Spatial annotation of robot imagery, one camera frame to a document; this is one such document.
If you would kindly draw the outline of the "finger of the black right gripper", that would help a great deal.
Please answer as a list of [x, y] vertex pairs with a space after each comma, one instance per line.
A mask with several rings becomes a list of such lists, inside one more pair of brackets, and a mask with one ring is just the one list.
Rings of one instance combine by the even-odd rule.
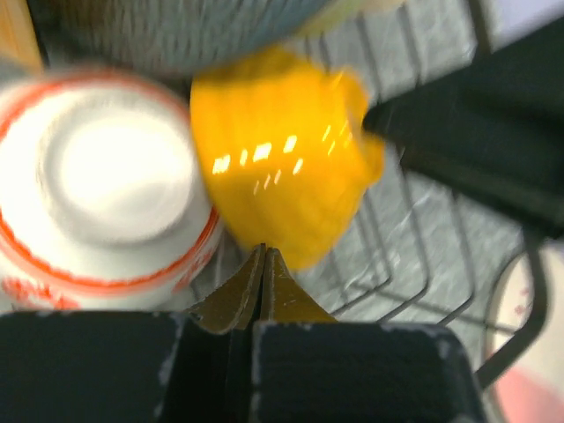
[[563, 29], [544, 26], [373, 106], [404, 164], [542, 234], [563, 235]]

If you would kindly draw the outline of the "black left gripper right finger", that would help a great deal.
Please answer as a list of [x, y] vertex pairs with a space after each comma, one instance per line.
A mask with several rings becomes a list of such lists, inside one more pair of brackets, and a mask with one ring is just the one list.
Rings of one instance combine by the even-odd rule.
[[485, 422], [467, 352], [432, 323], [277, 320], [298, 299], [276, 249], [253, 328], [253, 422]]

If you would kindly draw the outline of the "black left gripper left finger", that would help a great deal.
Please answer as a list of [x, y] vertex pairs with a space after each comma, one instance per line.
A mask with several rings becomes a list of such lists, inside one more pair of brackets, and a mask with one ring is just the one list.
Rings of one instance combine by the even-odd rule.
[[266, 247], [182, 312], [19, 311], [1, 317], [3, 422], [156, 422], [190, 347], [255, 305]]

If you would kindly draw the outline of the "red white patterned dish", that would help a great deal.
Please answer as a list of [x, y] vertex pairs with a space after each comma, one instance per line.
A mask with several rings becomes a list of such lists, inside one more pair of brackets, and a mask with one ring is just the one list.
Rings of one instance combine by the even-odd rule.
[[2, 84], [1, 294], [15, 308], [156, 308], [222, 231], [185, 100], [111, 70]]

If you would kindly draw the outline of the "orange bowl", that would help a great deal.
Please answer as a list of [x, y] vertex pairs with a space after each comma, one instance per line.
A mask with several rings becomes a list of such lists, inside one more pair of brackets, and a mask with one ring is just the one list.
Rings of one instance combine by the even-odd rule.
[[317, 264], [384, 170], [364, 131], [368, 95], [350, 70], [274, 47], [193, 78], [191, 130], [210, 198], [245, 249]]

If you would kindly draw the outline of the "blue floral plate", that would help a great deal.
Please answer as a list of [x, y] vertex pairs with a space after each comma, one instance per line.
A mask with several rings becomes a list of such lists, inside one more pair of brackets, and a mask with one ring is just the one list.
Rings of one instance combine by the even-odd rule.
[[266, 48], [328, 1], [31, 1], [36, 24], [71, 52], [147, 75], [193, 74]]

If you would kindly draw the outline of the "orange polka dot plate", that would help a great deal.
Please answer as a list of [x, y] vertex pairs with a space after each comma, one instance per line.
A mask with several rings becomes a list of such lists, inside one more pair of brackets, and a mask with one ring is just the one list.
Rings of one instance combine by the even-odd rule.
[[31, 72], [43, 70], [43, 60], [26, 0], [0, 1], [1, 55]]

